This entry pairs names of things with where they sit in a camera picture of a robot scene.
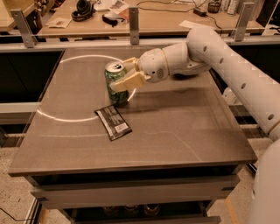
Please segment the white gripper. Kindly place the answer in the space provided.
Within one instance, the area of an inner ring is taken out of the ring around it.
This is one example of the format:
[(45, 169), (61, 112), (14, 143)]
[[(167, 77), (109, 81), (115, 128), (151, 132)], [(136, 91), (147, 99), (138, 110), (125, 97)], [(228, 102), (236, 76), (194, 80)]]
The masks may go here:
[(157, 83), (166, 80), (169, 75), (164, 51), (159, 48), (145, 52), (139, 59), (132, 57), (122, 63), (127, 74), (109, 84), (110, 88), (117, 93), (134, 90), (144, 85), (147, 81)]

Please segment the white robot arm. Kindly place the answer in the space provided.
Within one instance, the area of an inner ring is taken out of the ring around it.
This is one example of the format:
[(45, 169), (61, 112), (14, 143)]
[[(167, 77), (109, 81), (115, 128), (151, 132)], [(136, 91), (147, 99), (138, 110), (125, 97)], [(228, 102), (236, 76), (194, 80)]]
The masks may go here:
[(280, 224), (280, 84), (233, 51), (210, 27), (192, 28), (186, 40), (124, 61), (128, 72), (115, 92), (156, 83), (171, 74), (215, 70), (272, 140), (257, 167), (248, 224)]

